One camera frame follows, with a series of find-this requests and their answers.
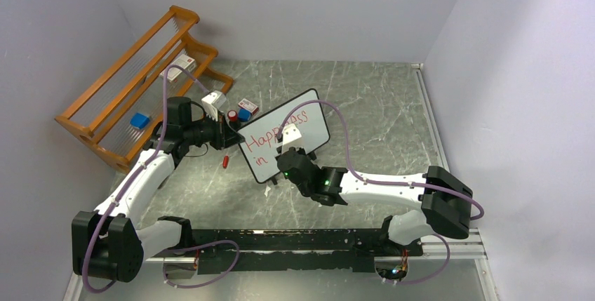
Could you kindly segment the red marker cap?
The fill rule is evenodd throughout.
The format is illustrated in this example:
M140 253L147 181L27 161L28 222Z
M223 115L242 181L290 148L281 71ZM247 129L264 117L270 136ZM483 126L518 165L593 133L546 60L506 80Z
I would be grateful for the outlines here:
M226 156L224 156L224 159L222 161L222 167L223 168L227 168L228 167L228 164L229 164L229 156L226 155Z

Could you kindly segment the black framed whiteboard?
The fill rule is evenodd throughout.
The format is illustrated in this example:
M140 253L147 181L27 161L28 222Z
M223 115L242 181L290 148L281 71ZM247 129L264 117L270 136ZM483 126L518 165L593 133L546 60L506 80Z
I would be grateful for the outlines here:
M239 144L240 149L257 183L265 183L279 173L275 159L279 154L276 150L278 146L276 134L283 119L296 106L318 99L317 90L310 88L239 130L244 137L244 141ZM299 129L306 152L313 152L330 140L328 124L319 103L308 104L297 109L290 114L288 123L294 123Z

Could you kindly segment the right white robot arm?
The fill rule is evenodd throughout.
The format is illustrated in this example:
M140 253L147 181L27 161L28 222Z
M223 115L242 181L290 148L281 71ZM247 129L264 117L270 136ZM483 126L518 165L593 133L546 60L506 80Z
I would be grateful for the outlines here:
M469 236L473 192L440 166L414 175L357 173L320 167L291 147L278 156L277 167L301 195L323 206L381 203L407 208L407 213L390 217L378 237L380 249L388 255L431 234Z

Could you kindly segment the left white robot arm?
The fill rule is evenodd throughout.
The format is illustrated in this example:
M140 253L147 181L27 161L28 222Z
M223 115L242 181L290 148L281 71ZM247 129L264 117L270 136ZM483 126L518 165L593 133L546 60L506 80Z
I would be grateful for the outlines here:
M171 250L183 256L192 251L194 236L187 218L165 216L143 229L138 223L190 147L223 150L242 141L239 122L229 122L221 110L226 100L220 91L200 102L187 97L167 99L166 118L154 128L123 182L93 211L81 211L72 220L76 275L129 282L142 263L156 254Z

